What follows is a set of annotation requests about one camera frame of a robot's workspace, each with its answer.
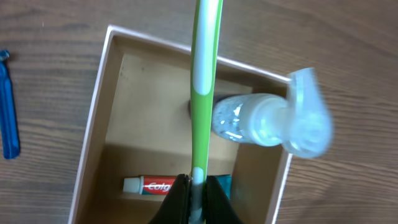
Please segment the blue disposable razor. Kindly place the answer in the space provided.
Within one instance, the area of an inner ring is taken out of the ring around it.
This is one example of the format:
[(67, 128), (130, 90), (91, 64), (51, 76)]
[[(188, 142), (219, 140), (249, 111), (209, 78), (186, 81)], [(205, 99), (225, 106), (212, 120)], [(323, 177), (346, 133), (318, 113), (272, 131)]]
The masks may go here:
[(8, 58), (9, 51), (1, 50), (1, 135), (4, 158), (15, 159), (20, 154), (20, 144)]

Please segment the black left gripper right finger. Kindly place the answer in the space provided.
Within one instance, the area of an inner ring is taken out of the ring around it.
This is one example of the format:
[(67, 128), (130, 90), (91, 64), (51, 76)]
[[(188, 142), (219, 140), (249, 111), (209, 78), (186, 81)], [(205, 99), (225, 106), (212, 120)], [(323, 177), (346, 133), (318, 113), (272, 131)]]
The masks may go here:
[(204, 208), (206, 224), (243, 224), (213, 175), (206, 178)]

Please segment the Colgate toothpaste tube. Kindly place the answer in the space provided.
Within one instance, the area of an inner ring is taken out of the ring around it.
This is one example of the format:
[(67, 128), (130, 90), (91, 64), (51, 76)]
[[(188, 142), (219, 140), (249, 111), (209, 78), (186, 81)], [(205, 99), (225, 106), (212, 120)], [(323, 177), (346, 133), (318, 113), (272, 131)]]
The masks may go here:
[[(176, 176), (156, 176), (156, 175), (140, 175), (138, 177), (127, 177), (123, 180), (122, 190), (125, 193), (139, 195), (167, 195), (175, 182)], [(231, 198), (231, 175), (217, 175), (218, 182), (226, 194), (227, 198)]]

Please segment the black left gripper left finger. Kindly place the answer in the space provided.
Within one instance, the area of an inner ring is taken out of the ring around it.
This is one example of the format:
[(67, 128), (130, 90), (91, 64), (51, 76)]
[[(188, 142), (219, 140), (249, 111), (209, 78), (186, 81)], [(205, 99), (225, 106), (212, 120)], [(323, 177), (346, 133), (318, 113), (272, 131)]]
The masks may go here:
[(188, 224), (190, 186), (190, 177), (179, 174), (149, 224)]

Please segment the green white toothbrush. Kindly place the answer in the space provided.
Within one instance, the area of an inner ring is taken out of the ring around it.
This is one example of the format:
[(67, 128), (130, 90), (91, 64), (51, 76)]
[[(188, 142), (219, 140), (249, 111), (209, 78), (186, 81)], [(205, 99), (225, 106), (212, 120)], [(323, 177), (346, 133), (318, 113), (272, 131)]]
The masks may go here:
[(204, 223), (211, 117), (223, 0), (196, 2), (190, 69), (192, 186), (190, 223)]

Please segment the clear soap pump bottle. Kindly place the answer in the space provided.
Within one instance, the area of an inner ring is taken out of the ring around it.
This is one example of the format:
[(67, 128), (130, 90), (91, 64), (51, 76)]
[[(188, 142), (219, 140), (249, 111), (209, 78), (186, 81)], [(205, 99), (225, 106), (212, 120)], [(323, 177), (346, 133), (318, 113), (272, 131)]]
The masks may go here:
[(322, 156), (333, 139), (333, 119), (315, 69), (297, 70), (289, 78), (285, 97), (271, 93), (216, 96), (212, 131), (241, 144), (281, 145), (305, 159)]

